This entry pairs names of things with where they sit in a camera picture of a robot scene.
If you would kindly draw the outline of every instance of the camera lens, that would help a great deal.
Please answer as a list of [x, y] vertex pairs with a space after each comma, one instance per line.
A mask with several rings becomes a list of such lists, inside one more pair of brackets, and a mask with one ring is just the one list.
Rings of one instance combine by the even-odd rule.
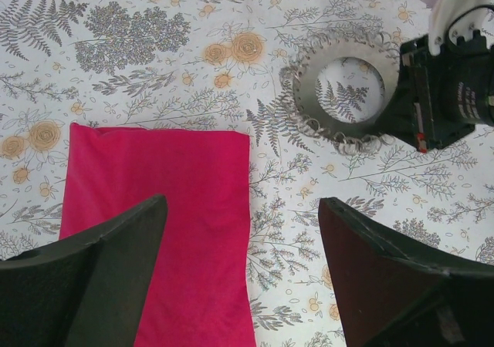
[[454, 123], [494, 126], [494, 60], [490, 54], [458, 58], [445, 69], [442, 114]]

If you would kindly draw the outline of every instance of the black camera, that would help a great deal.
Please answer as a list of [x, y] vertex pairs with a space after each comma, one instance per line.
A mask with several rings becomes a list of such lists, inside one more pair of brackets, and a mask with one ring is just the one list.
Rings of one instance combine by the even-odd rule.
[[376, 121], [386, 133], [426, 153], [444, 149], [475, 130], [494, 126], [494, 53], [479, 30], [428, 50], [428, 35], [400, 47], [398, 87]]

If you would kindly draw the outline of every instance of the orange rose print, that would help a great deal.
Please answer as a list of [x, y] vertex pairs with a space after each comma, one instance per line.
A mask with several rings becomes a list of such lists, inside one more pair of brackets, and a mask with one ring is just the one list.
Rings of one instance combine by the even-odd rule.
[[240, 33], [232, 42], [232, 56], [239, 62], [253, 62], [262, 54], [262, 43], [254, 33]]
[[206, 48], [205, 59], [211, 64], [221, 64], [230, 56], [229, 49], [221, 44], [213, 44]]
[[321, 279], [323, 279], [323, 283], [326, 288], [333, 290], [333, 281], [331, 280], [330, 268], [327, 264], [323, 267], [323, 275], [321, 276]]
[[19, 168], [14, 172], [12, 179], [16, 184], [22, 184], [24, 181], [28, 180], [29, 170], [26, 167]]
[[24, 139], [20, 136], [11, 136], [2, 143], [2, 155], [10, 160], [21, 155], [24, 150]]
[[41, 121], [29, 131], [29, 142], [39, 152], [52, 149], [60, 140], [60, 129], [52, 120]]
[[228, 75], [228, 73], [223, 73], [221, 75], [217, 75], [215, 77], [215, 86], [219, 89], [223, 89], [224, 87], [230, 86], [230, 81], [232, 77]]
[[330, 307], [330, 316], [333, 320], [340, 320], [340, 311], [338, 310], [338, 305], [336, 303]]

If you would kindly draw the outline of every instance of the fern leaf print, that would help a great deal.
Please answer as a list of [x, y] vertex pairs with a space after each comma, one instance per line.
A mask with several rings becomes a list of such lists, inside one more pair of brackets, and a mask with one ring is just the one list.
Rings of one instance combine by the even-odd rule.
[[67, 4], [60, 0], [59, 8], [56, 1], [40, 0], [33, 4], [33, 0], [26, 0], [22, 5], [19, 0], [11, 0], [7, 9], [0, 13], [0, 44], [9, 54], [28, 60], [24, 47], [33, 48], [52, 55], [50, 42], [62, 46], [57, 29], [72, 37], [70, 23], [79, 23], [77, 17], [83, 17], [88, 4]]

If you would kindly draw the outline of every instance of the black plastic part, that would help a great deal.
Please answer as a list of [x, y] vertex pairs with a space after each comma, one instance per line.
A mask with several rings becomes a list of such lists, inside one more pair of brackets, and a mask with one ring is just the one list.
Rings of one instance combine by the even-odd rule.
[[401, 45], [400, 56], [398, 87], [376, 121], [379, 133], [424, 152], [450, 146], [475, 124], [494, 125], [494, 56], [480, 32], [455, 51], [443, 45], [439, 56], [430, 54], [425, 35]]
[[322, 199], [319, 224], [348, 347], [494, 343], [494, 266], [429, 247]]
[[166, 200], [153, 197], [0, 261], [0, 345], [132, 347], [166, 216]]

